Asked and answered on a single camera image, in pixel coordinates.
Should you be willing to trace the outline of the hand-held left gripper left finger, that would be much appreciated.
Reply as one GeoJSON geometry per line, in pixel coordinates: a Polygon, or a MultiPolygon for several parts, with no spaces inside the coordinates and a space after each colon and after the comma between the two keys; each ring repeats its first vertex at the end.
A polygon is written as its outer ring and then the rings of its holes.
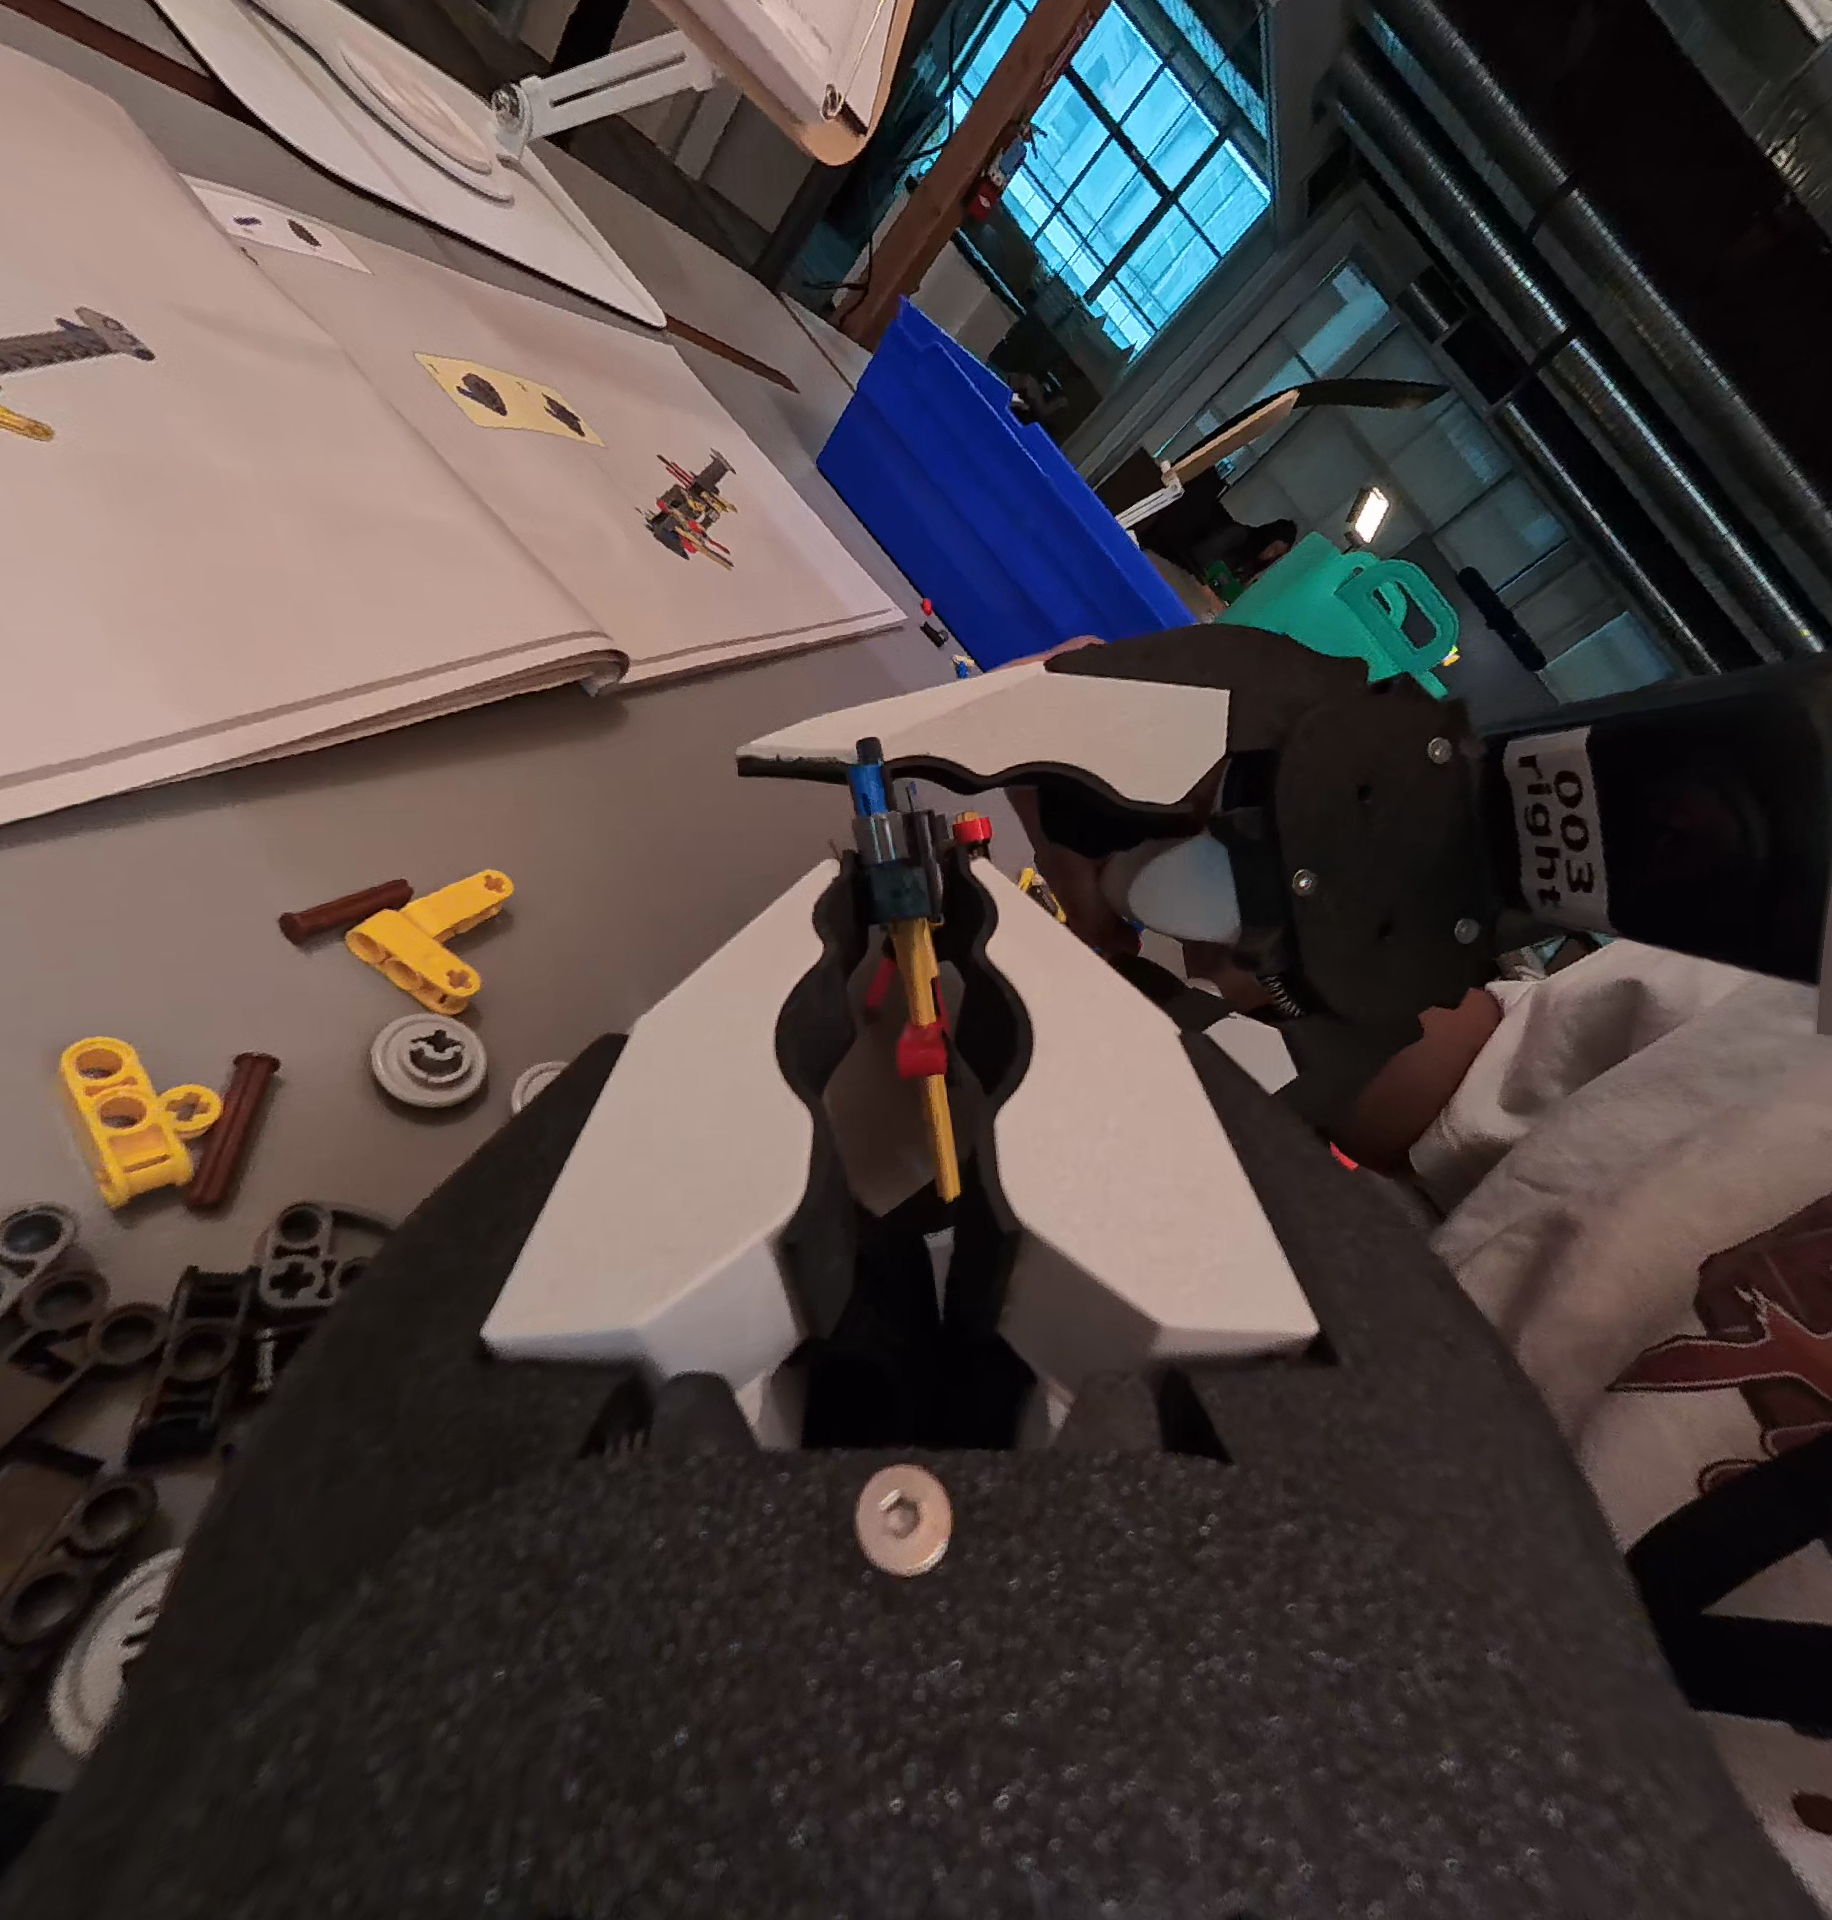
{"type": "Polygon", "coordinates": [[[639,1017],[481,1325],[495,1356],[781,1364],[837,1329],[858,878],[819,862],[639,1017]]]}

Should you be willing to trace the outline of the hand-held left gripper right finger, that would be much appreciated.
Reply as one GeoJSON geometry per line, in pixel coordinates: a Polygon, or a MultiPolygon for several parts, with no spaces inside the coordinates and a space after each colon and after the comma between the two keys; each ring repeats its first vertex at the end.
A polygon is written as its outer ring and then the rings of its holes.
{"type": "Polygon", "coordinates": [[[1035,1374],[1300,1356],[1320,1327],[1179,1028],[990,858],[957,861],[955,1055],[1035,1374]]]}

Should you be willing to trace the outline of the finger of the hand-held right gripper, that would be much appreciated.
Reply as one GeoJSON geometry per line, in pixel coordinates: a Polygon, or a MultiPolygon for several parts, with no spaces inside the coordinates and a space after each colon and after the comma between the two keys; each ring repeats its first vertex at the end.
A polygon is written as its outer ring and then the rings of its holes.
{"type": "Polygon", "coordinates": [[[876,743],[888,778],[977,795],[1050,780],[1129,811],[1176,811],[1227,754],[1232,696],[1220,687],[1009,667],[837,709],[736,751],[743,778],[843,785],[876,743]]]}

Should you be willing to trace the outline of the grey lego beam assembly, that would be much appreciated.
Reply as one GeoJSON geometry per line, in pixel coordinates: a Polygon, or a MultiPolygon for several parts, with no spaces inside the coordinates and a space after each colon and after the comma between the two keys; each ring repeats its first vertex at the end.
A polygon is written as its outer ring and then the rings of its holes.
{"type": "Polygon", "coordinates": [[[885,932],[946,924],[951,861],[990,856],[994,823],[985,815],[948,818],[900,795],[876,736],[854,745],[845,768],[852,840],[858,861],[858,906],[866,927],[885,932]]]}

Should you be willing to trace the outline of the lego instruction booklet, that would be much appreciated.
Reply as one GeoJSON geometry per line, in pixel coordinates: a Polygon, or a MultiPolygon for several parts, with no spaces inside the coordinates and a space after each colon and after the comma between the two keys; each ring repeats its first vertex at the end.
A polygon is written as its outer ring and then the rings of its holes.
{"type": "Polygon", "coordinates": [[[0,828],[901,618],[675,348],[180,174],[0,42],[0,828]]]}

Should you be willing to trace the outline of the person's right forearm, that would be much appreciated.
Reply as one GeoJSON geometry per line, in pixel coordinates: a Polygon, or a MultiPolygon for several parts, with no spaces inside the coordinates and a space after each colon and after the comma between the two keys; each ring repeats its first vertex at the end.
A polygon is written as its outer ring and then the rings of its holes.
{"type": "Polygon", "coordinates": [[[1486,987],[1471,989],[1456,1007],[1426,1009],[1418,1038],[1364,1085],[1347,1117],[1336,1124],[1333,1144],[1359,1166],[1400,1175],[1502,1018],[1503,1009],[1486,987]]]}

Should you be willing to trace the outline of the yellow lego axle connector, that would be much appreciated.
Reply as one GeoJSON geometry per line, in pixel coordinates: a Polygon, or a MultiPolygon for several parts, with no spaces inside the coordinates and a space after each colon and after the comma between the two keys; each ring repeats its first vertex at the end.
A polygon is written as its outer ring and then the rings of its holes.
{"type": "Polygon", "coordinates": [[[343,947],[428,1014],[458,1018],[479,992],[479,974],[425,932],[407,908],[365,916],[343,935],[343,947]]]}

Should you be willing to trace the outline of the short brown lego axle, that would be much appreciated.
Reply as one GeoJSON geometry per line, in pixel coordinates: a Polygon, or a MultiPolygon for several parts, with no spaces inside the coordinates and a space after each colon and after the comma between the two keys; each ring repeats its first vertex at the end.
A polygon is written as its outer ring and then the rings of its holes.
{"type": "Polygon", "coordinates": [[[289,947],[304,948],[331,937],[339,938],[379,912],[402,910],[413,897],[416,890],[405,878],[390,878],[323,903],[286,910],[275,918],[275,927],[289,947]]]}
{"type": "Polygon", "coordinates": [[[279,1067],[279,1059],[268,1053],[233,1056],[217,1119],[201,1139],[201,1156],[192,1179],[180,1189],[184,1211],[210,1215],[231,1201],[257,1140],[279,1067]]]}

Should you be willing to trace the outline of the yellow three-hole lego beam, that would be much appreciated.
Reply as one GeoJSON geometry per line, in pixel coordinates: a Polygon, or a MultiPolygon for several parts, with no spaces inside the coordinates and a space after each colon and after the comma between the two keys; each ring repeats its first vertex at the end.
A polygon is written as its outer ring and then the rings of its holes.
{"type": "Polygon", "coordinates": [[[224,1096],[201,1085],[159,1091],[136,1048],[112,1037],[64,1046],[57,1086],[73,1142],[98,1198],[122,1211],[193,1179],[192,1144],[224,1117],[224,1096]]]}

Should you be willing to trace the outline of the person's right hand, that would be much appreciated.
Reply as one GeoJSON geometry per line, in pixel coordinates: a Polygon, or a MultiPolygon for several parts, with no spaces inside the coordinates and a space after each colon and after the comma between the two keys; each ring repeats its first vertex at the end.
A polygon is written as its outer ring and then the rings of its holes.
{"type": "Polygon", "coordinates": [[[1035,858],[1034,869],[1063,910],[1073,937],[1112,964],[1140,956],[1143,935],[1108,903],[1100,861],[1061,846],[1042,827],[1026,827],[1024,833],[1035,858]]]}

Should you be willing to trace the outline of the blue storage bin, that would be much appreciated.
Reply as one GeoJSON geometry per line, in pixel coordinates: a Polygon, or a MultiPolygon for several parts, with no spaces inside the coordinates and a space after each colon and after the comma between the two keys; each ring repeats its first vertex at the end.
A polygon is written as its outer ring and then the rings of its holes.
{"type": "Polygon", "coordinates": [[[979,669],[1194,624],[998,372],[903,300],[816,467],[979,669]]]}

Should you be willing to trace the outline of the teal plastic container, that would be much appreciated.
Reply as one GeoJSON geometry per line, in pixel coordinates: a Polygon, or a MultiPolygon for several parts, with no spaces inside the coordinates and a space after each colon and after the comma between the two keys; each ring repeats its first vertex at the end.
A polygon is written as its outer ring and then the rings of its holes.
{"type": "Polygon", "coordinates": [[[1456,660],[1460,620],[1418,565],[1369,549],[1300,539],[1264,568],[1217,624],[1287,636],[1311,654],[1358,660],[1368,683],[1407,679],[1434,701],[1450,691],[1439,669],[1456,660]]]}

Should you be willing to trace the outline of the pile of black grey beams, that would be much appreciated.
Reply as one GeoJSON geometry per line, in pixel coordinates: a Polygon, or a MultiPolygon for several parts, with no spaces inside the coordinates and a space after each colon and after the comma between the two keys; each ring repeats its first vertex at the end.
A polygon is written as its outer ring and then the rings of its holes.
{"type": "Polygon", "coordinates": [[[391,1233],[296,1202],[152,1304],[112,1295],[69,1211],[0,1216],[0,1750],[35,1708],[93,1748],[180,1563],[163,1482],[231,1453],[391,1233]]]}

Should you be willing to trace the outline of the white desk stand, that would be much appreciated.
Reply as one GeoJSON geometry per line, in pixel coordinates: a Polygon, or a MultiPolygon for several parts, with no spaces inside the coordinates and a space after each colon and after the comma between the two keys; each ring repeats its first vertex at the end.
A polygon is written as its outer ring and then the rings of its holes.
{"type": "Polygon", "coordinates": [[[495,159],[515,170],[537,141],[621,117],[681,92],[708,92],[720,73],[680,30],[644,38],[554,74],[524,76],[490,97],[495,159]]]}

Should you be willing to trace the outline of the wooden post red sign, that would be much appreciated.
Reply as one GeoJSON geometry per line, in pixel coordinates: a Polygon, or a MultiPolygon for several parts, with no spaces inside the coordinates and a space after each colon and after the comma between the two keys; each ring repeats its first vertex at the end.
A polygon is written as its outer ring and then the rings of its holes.
{"type": "Polygon", "coordinates": [[[977,180],[1024,130],[1105,8],[1105,3],[1032,6],[975,102],[874,248],[862,292],[836,321],[850,343],[867,353],[880,346],[903,298],[928,277],[960,227],[977,180]]]}

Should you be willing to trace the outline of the white square base plate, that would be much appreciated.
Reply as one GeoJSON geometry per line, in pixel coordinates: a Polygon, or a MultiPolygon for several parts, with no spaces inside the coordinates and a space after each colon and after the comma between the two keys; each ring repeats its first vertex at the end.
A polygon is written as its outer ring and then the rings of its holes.
{"type": "Polygon", "coordinates": [[[490,104],[331,3],[159,3],[221,86],[362,195],[652,330],[664,307],[490,104]]]}

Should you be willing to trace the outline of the silver ventilation duct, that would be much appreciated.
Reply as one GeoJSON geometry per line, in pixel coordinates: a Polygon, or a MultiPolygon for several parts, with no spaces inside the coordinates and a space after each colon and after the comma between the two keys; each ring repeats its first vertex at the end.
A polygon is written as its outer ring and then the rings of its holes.
{"type": "Polygon", "coordinates": [[[1832,3],[1649,11],[1832,244],[1832,3]]]}

